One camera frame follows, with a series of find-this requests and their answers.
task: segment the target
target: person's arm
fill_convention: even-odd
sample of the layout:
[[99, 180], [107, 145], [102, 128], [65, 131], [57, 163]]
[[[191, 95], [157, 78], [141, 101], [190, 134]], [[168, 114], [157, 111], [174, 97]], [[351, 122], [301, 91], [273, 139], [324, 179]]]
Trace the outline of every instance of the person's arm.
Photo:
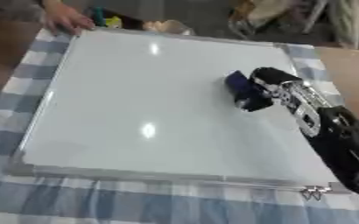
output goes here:
[[93, 29], [94, 22], [67, 6], [60, 0], [36, 0], [45, 9], [45, 25], [53, 34], [57, 33], [56, 25], [62, 25], [73, 34], [80, 34], [82, 29]]

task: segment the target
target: whiteboard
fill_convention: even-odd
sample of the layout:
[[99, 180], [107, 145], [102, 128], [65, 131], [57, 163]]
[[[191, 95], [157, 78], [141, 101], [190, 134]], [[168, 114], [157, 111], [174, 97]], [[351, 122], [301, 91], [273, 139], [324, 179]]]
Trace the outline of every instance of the whiteboard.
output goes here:
[[84, 31], [47, 89], [19, 163], [69, 175], [100, 171], [96, 177], [335, 182], [285, 108], [234, 106], [224, 77], [257, 67], [295, 74], [272, 44]]

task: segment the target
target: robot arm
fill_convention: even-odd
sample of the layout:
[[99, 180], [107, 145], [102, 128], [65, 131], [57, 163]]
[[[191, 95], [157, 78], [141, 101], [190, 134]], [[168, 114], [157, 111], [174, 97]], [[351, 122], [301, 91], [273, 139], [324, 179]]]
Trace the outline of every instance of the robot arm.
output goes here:
[[351, 112], [331, 106], [301, 78], [272, 67], [256, 69], [249, 79], [237, 71], [225, 83], [236, 105], [249, 112], [280, 100], [327, 167], [349, 190], [359, 193], [359, 120]]

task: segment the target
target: whiteboard frame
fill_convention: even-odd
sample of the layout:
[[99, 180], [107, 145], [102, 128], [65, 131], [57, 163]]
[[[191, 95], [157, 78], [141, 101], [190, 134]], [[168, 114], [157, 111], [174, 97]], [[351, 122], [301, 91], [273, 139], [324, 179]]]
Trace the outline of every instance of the whiteboard frame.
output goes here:
[[[267, 42], [250, 42], [250, 41], [240, 41], [232, 39], [217, 39], [217, 38], [207, 38], [207, 37], [195, 37], [195, 36], [183, 36], [183, 35], [174, 35], [167, 33], [157, 33], [157, 32], [148, 32], [148, 31], [128, 31], [122, 29], [107, 29], [107, 28], [97, 28], [100, 31], [105, 32], [114, 32], [114, 33], [125, 33], [125, 34], [136, 34], [136, 35], [150, 35], [150, 36], [165, 36], [171, 39], [191, 39], [197, 41], [210, 41], [218, 43], [228, 43], [228, 44], [237, 44], [237, 45], [249, 45], [249, 46], [268, 46], [276, 47], [283, 52], [285, 52], [284, 47], [281, 45], [267, 43]], [[55, 75], [51, 81], [51, 84], [47, 89], [50, 89], [53, 81], [61, 73], [62, 67], [67, 63], [68, 56], [74, 49], [75, 40], [77, 37], [73, 37], [69, 43], [67, 51], [65, 52], [62, 61], [60, 62]], [[287, 63], [292, 67], [293, 71], [298, 72], [293, 65], [291, 58], [287, 55]], [[84, 179], [102, 179], [102, 180], [144, 180], [144, 181], [172, 181], [179, 183], [215, 183], [221, 185], [230, 185], [230, 186], [246, 186], [250, 188], [263, 188], [263, 189], [275, 189], [275, 190], [284, 190], [284, 191], [302, 191], [306, 189], [301, 183], [296, 183], [290, 180], [280, 180], [280, 179], [260, 179], [260, 178], [241, 178], [241, 177], [228, 177], [228, 176], [218, 176], [218, 175], [193, 175], [193, 174], [173, 174], [173, 173], [163, 173], [163, 172], [146, 172], [146, 171], [117, 171], [117, 170], [101, 170], [101, 169], [82, 169], [82, 168], [73, 168], [73, 167], [57, 167], [57, 166], [46, 166], [46, 165], [33, 165], [24, 163], [23, 156], [25, 152], [22, 150], [23, 145], [28, 141], [32, 129], [39, 119], [41, 112], [45, 108], [45, 99], [49, 97], [49, 91], [46, 91], [42, 97], [42, 101], [39, 104], [32, 121], [25, 132], [23, 140], [18, 146], [16, 152], [11, 158], [10, 165], [8, 166], [8, 173], [18, 176], [46, 176], [46, 177], [67, 177], [67, 178], [84, 178]], [[338, 182], [329, 182], [324, 186], [330, 187], [332, 189], [331, 193], [350, 193], [349, 190], [344, 188], [342, 184]]]

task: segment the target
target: blue and white checkered cloth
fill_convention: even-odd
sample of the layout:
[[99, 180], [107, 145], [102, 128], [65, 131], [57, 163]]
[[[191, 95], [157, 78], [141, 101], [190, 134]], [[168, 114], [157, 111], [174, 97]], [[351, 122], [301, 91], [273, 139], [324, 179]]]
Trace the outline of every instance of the blue and white checkered cloth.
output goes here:
[[[297, 192], [212, 184], [8, 175], [10, 157], [68, 42], [67, 36], [42, 30], [0, 95], [0, 223], [359, 223], [354, 194], [306, 201]], [[287, 45], [286, 50], [302, 77], [340, 101], [311, 46]]]

